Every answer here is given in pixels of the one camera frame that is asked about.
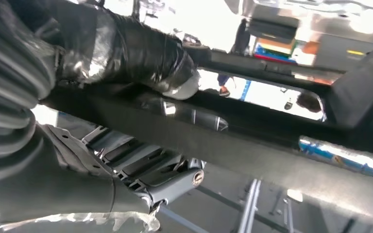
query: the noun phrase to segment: garage floor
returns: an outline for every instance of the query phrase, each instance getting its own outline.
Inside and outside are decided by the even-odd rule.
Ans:
[[[243,204],[246,194],[245,187],[250,180],[249,177],[214,165],[207,165],[202,186],[232,201]],[[266,182],[262,183],[257,206],[258,213],[261,216],[284,225],[284,215],[282,213],[284,212],[285,204],[283,197],[280,198],[274,215],[270,214],[280,190],[281,188],[276,185]],[[240,213],[237,210],[198,190],[192,190],[183,195],[167,208],[210,233],[233,233],[240,217]],[[322,208],[317,201],[308,197],[304,197],[302,203],[293,201],[292,213],[296,233],[342,233],[348,220],[353,216],[351,213],[337,214],[332,210]],[[161,222],[162,233],[193,232],[163,214],[158,214],[157,217]],[[255,221],[252,232],[272,233],[277,231]],[[349,232],[373,233],[373,221],[358,218]]]

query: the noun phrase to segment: bolt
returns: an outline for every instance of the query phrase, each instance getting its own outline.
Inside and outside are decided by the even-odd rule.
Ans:
[[[192,185],[197,187],[202,183],[202,181],[203,181],[203,171],[200,170],[200,171],[197,171],[197,173],[195,173],[194,178],[192,180]]]

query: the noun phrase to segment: black chassis beam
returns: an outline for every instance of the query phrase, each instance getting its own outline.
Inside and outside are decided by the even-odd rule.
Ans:
[[[160,98],[157,93],[146,88],[130,86],[120,91],[117,91],[114,86],[97,88],[96,90],[71,90],[58,87],[42,103],[84,120],[132,135],[138,140],[172,149],[183,155],[199,158],[285,188],[300,190],[305,195],[331,203],[336,207],[373,217],[373,177],[301,155],[295,149],[296,142],[293,141],[297,135],[303,133],[300,130],[305,120],[299,117],[278,113],[277,118],[270,118],[270,121],[276,122],[278,127],[260,129],[255,127],[251,133],[243,130],[245,126],[234,118],[242,114],[243,110],[238,107],[238,115],[231,114],[237,108],[229,109],[229,114],[224,113],[226,115],[223,117],[230,123],[230,130],[216,132],[142,109],[143,102]],[[208,98],[209,94],[207,94],[200,92],[186,104],[195,105],[200,109],[202,107],[199,106],[198,101]],[[237,100],[222,99],[218,106],[220,110],[222,103],[226,103],[225,100],[235,101],[235,105],[247,104]],[[282,130],[280,127],[285,125],[283,122],[292,126],[284,127]],[[295,130],[289,130],[293,128],[293,124],[297,125]],[[328,131],[340,130],[319,124],[314,127],[316,128],[305,129],[304,132],[311,134],[317,131],[316,135],[308,135],[317,139],[334,135],[334,132],[328,133]],[[284,134],[279,137],[281,141],[272,138],[272,135],[280,135],[280,133]],[[338,140],[340,144],[343,140],[342,136],[326,139]]]

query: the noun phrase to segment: person's leg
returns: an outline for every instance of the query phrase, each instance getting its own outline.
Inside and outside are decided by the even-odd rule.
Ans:
[[[218,79],[218,84],[220,86],[220,96],[225,96],[225,97],[229,96],[230,92],[225,87],[225,84],[228,81],[229,76],[223,75],[223,74],[219,74],[217,79]]]

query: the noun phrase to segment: shoe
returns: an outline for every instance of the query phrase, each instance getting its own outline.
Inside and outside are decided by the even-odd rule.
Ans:
[[[220,94],[220,96],[228,97],[231,93],[228,90],[222,90],[222,89],[220,89],[219,94]]]

